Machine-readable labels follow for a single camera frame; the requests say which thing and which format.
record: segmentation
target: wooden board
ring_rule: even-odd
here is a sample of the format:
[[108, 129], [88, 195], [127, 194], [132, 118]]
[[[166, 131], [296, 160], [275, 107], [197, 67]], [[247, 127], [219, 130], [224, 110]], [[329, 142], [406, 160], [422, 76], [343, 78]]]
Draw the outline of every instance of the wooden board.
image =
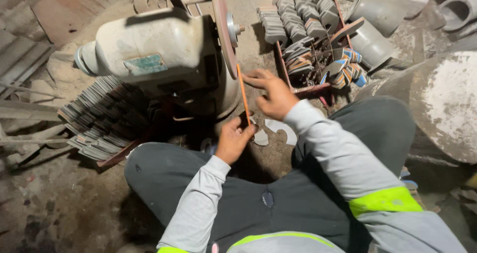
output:
[[0, 100], [0, 118], [61, 122], [55, 107], [8, 100]]
[[56, 48], [73, 40], [93, 18], [118, 0], [40, 0], [32, 10]]
[[0, 52], [7, 49], [10, 44], [12, 44], [17, 37], [11, 35], [5, 30], [0, 30]]
[[18, 37], [6, 49], [3, 49], [0, 53], [0, 75], [14, 66], [33, 46], [35, 42]]
[[[54, 52], [51, 45], [39, 42], [24, 55], [13, 67], [0, 76], [1, 84], [14, 86], [21, 85], [41, 65], [43, 65]], [[0, 99], [6, 99], [15, 89], [0, 86]]]

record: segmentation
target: gray pipe fitting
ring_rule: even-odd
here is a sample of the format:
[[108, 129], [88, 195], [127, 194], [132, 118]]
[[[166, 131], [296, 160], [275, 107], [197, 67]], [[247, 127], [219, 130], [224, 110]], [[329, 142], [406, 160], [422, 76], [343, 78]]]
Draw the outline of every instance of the gray pipe fitting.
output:
[[477, 18], [477, 0], [446, 0], [439, 9], [447, 24], [443, 30], [458, 30]]
[[388, 60], [395, 51], [391, 42], [366, 20], [350, 37], [353, 50], [362, 55], [362, 62], [370, 72]]
[[389, 0], [355, 0], [345, 21], [366, 18], [383, 36], [390, 37], [406, 16], [406, 9]]

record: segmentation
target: dusty floor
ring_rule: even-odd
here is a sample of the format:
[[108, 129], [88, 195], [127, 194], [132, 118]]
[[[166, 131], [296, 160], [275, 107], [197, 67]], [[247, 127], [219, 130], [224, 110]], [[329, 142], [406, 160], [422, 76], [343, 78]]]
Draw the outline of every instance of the dusty floor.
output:
[[[346, 12], [350, 2], [340, 1], [342, 10]], [[122, 0], [105, 11], [76, 42], [67, 45], [52, 57], [49, 67], [53, 66], [52, 62], [57, 62], [54, 64], [57, 69], [50, 71], [50, 74], [56, 82], [50, 80], [49, 83], [61, 95], [72, 98], [93, 81], [79, 70], [71, 72], [72, 51], [93, 40], [95, 29], [101, 24], [134, 15], [131, 2], [132, 0]], [[257, 6], [270, 4], [271, 0], [227, 0], [227, 3], [235, 22], [245, 25], [247, 29], [238, 38], [237, 57], [242, 71], [265, 68], [276, 73], [273, 51], [263, 43], [263, 29], [260, 25], [257, 26], [255, 15]], [[201, 7], [204, 13], [211, 12], [210, 4], [203, 4]], [[442, 52], [449, 45], [441, 31], [428, 31], [422, 18], [403, 21], [391, 37], [397, 47], [397, 58], [412, 61], [415, 36], [421, 32], [426, 58]], [[55, 73], [65, 73], [65, 76], [56, 76]], [[36, 78], [47, 80], [49, 76], [43, 73]], [[259, 94], [259, 90], [247, 88], [249, 99]], [[323, 109], [319, 101], [312, 102]], [[345, 98], [339, 100], [341, 105], [346, 102]], [[250, 101], [250, 108], [256, 113], [254, 118], [258, 125], [264, 127], [265, 117], [253, 101]], [[234, 114], [242, 111], [243, 106], [239, 105]], [[218, 127], [201, 124], [200, 131], [197, 131], [197, 125], [191, 123], [181, 126], [180, 132], [175, 132], [170, 137], [157, 136], [156, 140], [197, 149], [200, 141], [213, 136]], [[275, 134], [268, 128], [265, 128], [265, 132], [269, 135], [270, 144], [266, 147], [250, 145], [241, 159], [242, 164], [247, 166], [246, 173], [261, 174], [252, 176], [252, 180], [278, 179], [291, 169], [289, 163], [293, 147], [284, 144], [286, 134]], [[11, 231], [2, 236], [2, 251], [116, 252], [128, 242], [156, 243], [162, 228], [151, 212], [131, 194], [122, 174], [123, 163], [108, 170], [96, 170], [88, 159], [73, 152], [69, 148], [44, 148], [28, 167], [18, 170], [11, 177], [13, 198], [3, 205], [3, 209], [12, 214], [9, 222]]]

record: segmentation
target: left hand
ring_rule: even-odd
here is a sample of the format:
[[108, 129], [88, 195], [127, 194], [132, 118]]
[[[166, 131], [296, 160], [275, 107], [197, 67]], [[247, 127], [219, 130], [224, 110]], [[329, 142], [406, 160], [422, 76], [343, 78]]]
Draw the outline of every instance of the left hand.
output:
[[215, 156], [222, 159], [228, 165], [232, 165], [239, 159], [245, 146], [247, 146], [247, 142], [259, 128], [256, 125], [250, 125], [245, 130], [242, 130], [240, 128], [241, 122], [240, 117], [235, 117], [230, 122], [224, 124], [220, 131]]

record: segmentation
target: right hand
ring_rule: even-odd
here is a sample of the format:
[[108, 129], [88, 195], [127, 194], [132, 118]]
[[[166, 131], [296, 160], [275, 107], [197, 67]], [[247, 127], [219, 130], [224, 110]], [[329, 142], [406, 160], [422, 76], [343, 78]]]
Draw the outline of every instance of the right hand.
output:
[[282, 79], [269, 71], [253, 70], [243, 74], [242, 78], [246, 84], [267, 91], [266, 96], [259, 96], [255, 101], [265, 115], [275, 120], [283, 121], [291, 108], [300, 101]]

